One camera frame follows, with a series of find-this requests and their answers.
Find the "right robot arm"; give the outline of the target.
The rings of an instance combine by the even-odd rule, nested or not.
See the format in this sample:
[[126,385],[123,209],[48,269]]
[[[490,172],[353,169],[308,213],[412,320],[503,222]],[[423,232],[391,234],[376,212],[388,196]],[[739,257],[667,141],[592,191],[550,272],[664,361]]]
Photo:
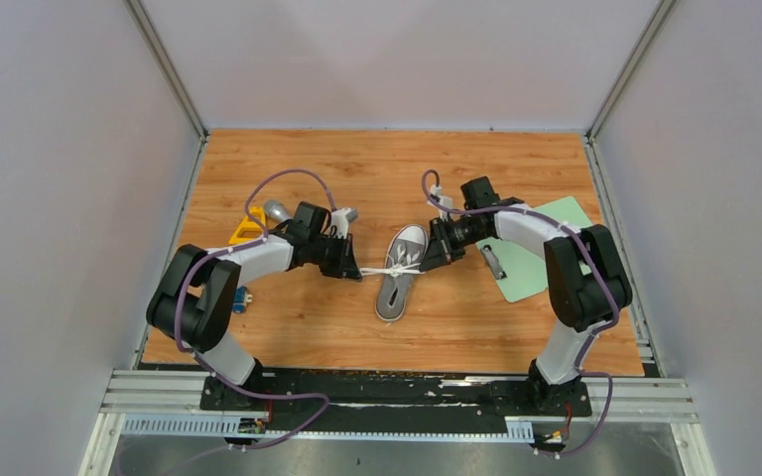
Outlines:
[[547,291],[557,318],[544,350],[531,363],[527,400],[551,414],[567,399],[566,386],[580,378],[581,364],[597,336],[615,326],[632,301],[632,288],[610,230],[579,227],[535,210],[516,197],[500,197],[488,177],[461,186],[463,207],[445,201],[424,172],[422,192],[440,212],[429,227],[420,270],[427,273],[460,260],[467,247],[487,238],[514,243],[545,262]]

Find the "white shoelace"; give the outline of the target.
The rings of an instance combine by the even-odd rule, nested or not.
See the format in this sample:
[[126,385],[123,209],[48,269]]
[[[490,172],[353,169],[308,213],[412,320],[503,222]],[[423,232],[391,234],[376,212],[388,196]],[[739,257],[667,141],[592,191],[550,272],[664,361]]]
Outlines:
[[401,245],[395,248],[387,254],[387,259],[390,264],[387,264],[384,268],[360,268],[360,274],[365,276],[373,275],[386,275],[391,277],[399,277],[404,275],[420,275],[421,252],[416,251],[409,253],[408,248],[405,245]]

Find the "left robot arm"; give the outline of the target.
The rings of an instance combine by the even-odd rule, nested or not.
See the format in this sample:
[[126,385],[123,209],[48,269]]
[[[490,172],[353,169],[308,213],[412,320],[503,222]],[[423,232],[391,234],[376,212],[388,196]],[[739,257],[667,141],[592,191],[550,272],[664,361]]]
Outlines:
[[264,397],[264,383],[253,376],[261,366],[228,329],[237,290],[304,265],[361,281],[349,231],[356,218],[353,208],[329,211],[303,201],[263,238],[225,248],[183,245],[162,274],[146,321],[227,381],[226,397],[236,407],[254,409]]

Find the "grey canvas sneaker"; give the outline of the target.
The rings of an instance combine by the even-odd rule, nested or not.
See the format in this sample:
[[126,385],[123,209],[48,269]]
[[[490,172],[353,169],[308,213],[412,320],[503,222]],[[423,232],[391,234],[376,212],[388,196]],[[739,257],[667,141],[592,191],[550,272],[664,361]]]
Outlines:
[[[428,247],[429,235],[427,230],[416,224],[407,225],[402,228],[389,243],[383,268],[390,264],[387,254],[394,251],[396,247],[405,245],[409,253],[421,252],[420,261],[425,255]],[[406,303],[417,275],[404,275],[391,277],[384,275],[381,281],[381,287],[375,300],[376,315],[385,322],[394,322],[399,320],[404,312]]]

